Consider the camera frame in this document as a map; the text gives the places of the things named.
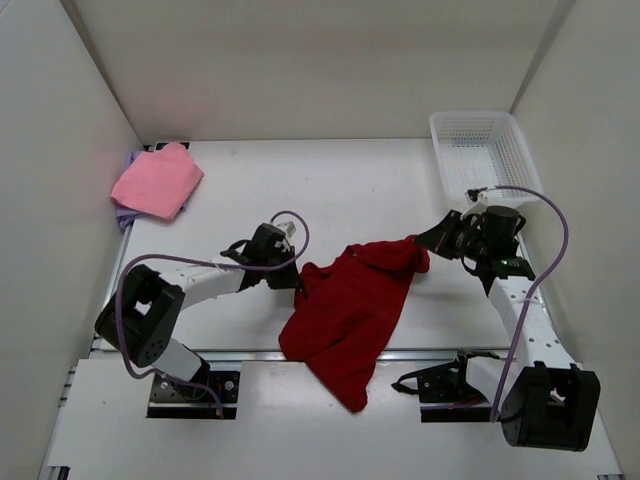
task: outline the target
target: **cable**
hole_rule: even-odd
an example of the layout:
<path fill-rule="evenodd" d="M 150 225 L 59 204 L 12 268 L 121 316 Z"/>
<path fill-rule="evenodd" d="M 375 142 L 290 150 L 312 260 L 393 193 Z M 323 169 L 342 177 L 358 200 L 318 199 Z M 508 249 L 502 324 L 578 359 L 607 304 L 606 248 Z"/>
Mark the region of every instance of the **cable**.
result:
<path fill-rule="evenodd" d="M 185 387 L 191 387 L 191 388 L 199 388 L 201 390 L 204 390 L 209 395 L 211 395 L 211 397 L 216 403 L 216 407 L 220 410 L 220 418 L 223 418 L 222 403 L 220 402 L 218 395 L 216 395 L 216 393 L 208 385 L 204 385 L 201 383 L 187 382 L 185 380 L 172 377 L 171 375 L 167 375 L 166 373 L 158 370 L 155 367 L 152 367 L 149 370 L 145 370 L 144 372 L 141 372 L 141 373 L 138 373 L 134 370 L 133 365 L 131 364 L 131 357 L 129 356 L 129 352 L 126 347 L 125 337 L 124 337 L 124 322 L 122 319 L 122 290 L 124 287 L 124 281 L 125 281 L 125 278 L 127 277 L 127 274 L 131 271 L 131 269 L 135 265 L 137 265 L 138 263 L 144 260 L 150 260 L 150 259 L 171 260 L 174 262 L 187 263 L 190 265 L 199 265 L 202 267 L 222 268 L 225 270 L 244 270 L 244 271 L 251 271 L 251 272 L 275 272 L 277 270 L 285 268 L 291 265 L 292 263 L 294 263 L 296 260 L 298 260 L 298 258 L 300 258 L 302 254 L 307 250 L 307 247 L 309 246 L 310 232 L 309 232 L 309 226 L 307 225 L 307 222 L 305 222 L 304 218 L 302 218 L 299 214 L 297 214 L 292 210 L 281 210 L 280 212 L 276 213 L 273 217 L 271 217 L 270 222 L 273 223 L 276 218 L 282 215 L 291 215 L 292 217 L 295 217 L 302 224 L 302 227 L 304 228 L 304 232 L 305 232 L 305 239 L 304 239 L 304 244 L 302 245 L 302 248 L 300 249 L 300 251 L 293 258 L 290 258 L 286 262 L 282 262 L 280 265 L 274 265 L 272 267 L 258 267 L 258 266 L 250 266 L 250 265 L 240 265 L 237 263 L 213 263 L 213 262 L 207 262 L 205 260 L 197 260 L 194 258 L 179 257 L 175 255 L 149 253 L 149 254 L 140 255 L 139 257 L 134 258 L 124 266 L 124 268 L 122 269 L 122 272 L 120 273 L 120 277 L 118 279 L 118 285 L 116 287 L 116 293 L 115 293 L 115 320 L 116 320 L 116 333 L 118 336 L 118 345 L 120 345 L 120 353 L 122 354 L 124 367 L 126 368 L 129 375 L 131 375 L 133 378 L 137 380 L 141 380 L 151 375 L 152 373 L 157 373 L 162 378 L 169 379 L 170 381 L 177 383 L 179 385 L 183 385 Z"/>
<path fill-rule="evenodd" d="M 527 312 L 529 311 L 531 298 L 533 297 L 536 289 L 544 281 L 544 279 L 547 278 L 551 274 L 551 272 L 555 270 L 555 268 L 558 266 L 558 264 L 564 257 L 564 254 L 567 251 L 567 247 L 569 246 L 569 224 L 567 223 L 567 218 L 564 216 L 564 213 L 562 213 L 562 210 L 560 210 L 560 207 L 558 207 L 558 205 L 556 205 L 553 202 L 553 200 L 551 200 L 549 197 L 547 197 L 546 195 L 540 192 L 536 192 L 535 190 L 532 190 L 527 187 L 520 187 L 516 185 L 496 185 L 495 187 L 484 187 L 484 188 L 478 189 L 478 192 L 489 192 L 492 190 L 518 190 L 520 192 L 525 192 L 535 197 L 538 197 L 541 200 L 544 200 L 556 212 L 556 214 L 560 218 L 560 221 L 562 222 L 562 229 L 564 232 L 563 238 L 562 238 L 562 246 L 560 247 L 560 251 L 558 252 L 558 255 L 556 256 L 554 261 L 551 262 L 551 265 L 549 265 L 549 267 L 542 273 L 542 275 L 536 278 L 535 281 L 531 284 L 531 287 L 529 287 L 529 291 L 527 292 L 523 300 L 524 304 L 522 305 L 522 310 L 520 310 L 520 316 L 518 317 L 518 322 L 516 323 L 516 328 L 513 333 L 513 338 L 511 339 L 509 352 L 507 353 L 507 358 L 504 361 L 504 367 L 502 368 L 500 380 L 498 381 L 498 387 L 496 388 L 496 396 L 493 399 L 493 405 L 491 406 L 490 421 L 491 423 L 495 423 L 498 420 L 498 417 L 500 416 L 500 414 L 498 413 L 498 407 L 500 405 L 500 400 L 502 399 L 502 393 L 504 391 L 505 383 L 507 382 L 509 368 L 511 367 L 511 364 L 513 363 L 513 358 L 516 354 L 516 348 L 518 346 L 518 341 L 520 340 L 520 335 L 522 334 L 522 327 L 524 326 L 524 320 L 527 316 Z"/>

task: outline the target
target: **cloth fold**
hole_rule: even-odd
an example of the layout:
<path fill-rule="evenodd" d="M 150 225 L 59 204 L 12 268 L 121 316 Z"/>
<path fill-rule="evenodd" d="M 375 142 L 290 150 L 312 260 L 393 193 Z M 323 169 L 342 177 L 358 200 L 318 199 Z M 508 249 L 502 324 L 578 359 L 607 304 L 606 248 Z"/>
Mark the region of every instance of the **cloth fold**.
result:
<path fill-rule="evenodd" d="M 178 142 L 171 142 L 157 152 L 140 152 L 137 158 L 129 159 L 132 163 L 114 185 L 111 199 L 121 207 L 165 220 L 175 217 L 204 176 Z M 133 215 L 131 211 L 121 213 Z"/>
<path fill-rule="evenodd" d="M 127 153 L 127 158 L 124 161 L 125 170 L 131 166 L 133 161 L 138 158 L 138 155 L 140 155 L 140 153 L 141 152 L 137 150 L 129 150 L 129 152 Z M 134 210 L 132 208 L 123 207 L 122 205 L 118 205 L 116 203 L 116 221 L 118 222 L 118 226 L 121 230 L 124 230 L 127 225 L 133 223 L 134 220 L 146 217 L 147 215 L 149 214 Z"/>
<path fill-rule="evenodd" d="M 280 334 L 282 353 L 303 361 L 351 412 L 367 404 L 375 362 L 398 323 L 416 272 L 429 256 L 413 237 L 347 247 L 328 267 L 307 263 L 295 312 Z"/>

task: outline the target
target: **black mounting bracket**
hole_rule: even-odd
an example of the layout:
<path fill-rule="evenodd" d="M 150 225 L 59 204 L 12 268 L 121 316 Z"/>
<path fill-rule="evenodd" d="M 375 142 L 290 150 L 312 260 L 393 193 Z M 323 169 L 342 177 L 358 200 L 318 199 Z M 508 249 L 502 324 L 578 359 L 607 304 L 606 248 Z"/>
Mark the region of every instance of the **black mounting bracket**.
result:
<path fill-rule="evenodd" d="M 206 384 L 218 395 L 225 420 L 236 418 L 240 372 L 214 370 L 207 373 Z M 160 375 L 155 375 L 149 393 L 147 418 L 198 418 L 220 420 L 220 411 L 204 390 L 175 388 Z"/>
<path fill-rule="evenodd" d="M 418 395 L 422 423 L 488 422 L 490 408 L 476 406 L 486 401 L 478 390 L 466 381 L 467 360 L 476 356 L 497 358 L 492 352 L 460 351 L 455 360 L 402 375 L 391 386 L 400 393 Z M 415 378 L 417 388 L 402 382 Z M 469 408 L 447 408 L 446 405 L 467 405 Z"/>

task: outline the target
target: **white wall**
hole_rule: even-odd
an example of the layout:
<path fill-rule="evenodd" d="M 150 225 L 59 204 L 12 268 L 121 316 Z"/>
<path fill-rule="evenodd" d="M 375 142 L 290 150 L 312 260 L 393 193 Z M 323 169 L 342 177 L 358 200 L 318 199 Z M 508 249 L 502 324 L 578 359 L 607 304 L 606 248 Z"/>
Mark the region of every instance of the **white wall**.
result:
<path fill-rule="evenodd" d="M 424 137 L 437 110 L 509 110 L 556 1 L 75 3 L 151 142 Z"/>
<path fill-rule="evenodd" d="M 0 13 L 0 478 L 37 477 L 119 243 L 109 191 L 139 141 L 58 0 Z"/>
<path fill-rule="evenodd" d="M 640 478 L 640 2 L 581 1 L 516 109 L 571 244 L 547 284 L 561 338 L 602 383 L 600 408 L 627 478 Z M 560 244 L 536 206 L 536 265 Z"/>

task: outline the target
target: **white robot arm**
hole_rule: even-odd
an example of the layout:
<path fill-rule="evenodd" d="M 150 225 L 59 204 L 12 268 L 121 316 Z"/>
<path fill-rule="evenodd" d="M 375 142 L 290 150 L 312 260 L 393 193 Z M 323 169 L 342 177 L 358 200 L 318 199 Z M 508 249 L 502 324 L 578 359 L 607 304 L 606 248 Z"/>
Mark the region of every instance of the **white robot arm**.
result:
<path fill-rule="evenodd" d="M 522 187 L 495 188 L 522 190 Z M 526 222 L 524 217 L 514 209 L 478 201 L 481 191 L 470 191 L 476 200 L 471 209 L 464 214 L 450 211 L 440 224 L 418 235 L 416 242 L 449 260 L 460 259 L 465 270 L 479 278 L 513 338 L 512 347 L 506 360 L 473 353 L 460 355 L 452 369 L 456 375 L 445 372 L 443 376 L 438 370 L 439 380 L 453 378 L 455 382 L 439 385 L 449 389 L 449 399 L 451 391 L 482 394 L 493 404 L 491 421 L 499 418 L 511 445 L 582 451 L 589 442 L 600 383 L 595 373 L 579 369 L 565 351 L 543 305 L 534 295 L 536 276 L 527 260 L 519 255 L 517 240 Z M 465 260 L 474 262 L 473 267 Z M 523 312 L 527 303 L 528 312 Z M 517 368 L 509 368 L 515 367 L 515 363 L 511 364 L 512 354 Z M 394 388 L 407 390 L 399 382 Z"/>
<path fill-rule="evenodd" d="M 179 381 L 207 385 L 209 364 L 171 337 L 179 313 L 202 301 L 240 292 L 262 280 L 274 290 L 301 287 L 290 243 L 294 232 L 292 222 L 263 223 L 251 240 L 236 242 L 220 258 L 209 262 L 228 268 L 190 265 L 160 273 L 144 264 L 133 267 L 121 292 L 121 327 L 131 362 L 140 368 L 151 366 Z M 100 313 L 95 331 L 122 353 L 115 294 Z M 174 388 L 181 393 L 179 384 Z M 190 397 L 192 387 L 188 390 Z"/>

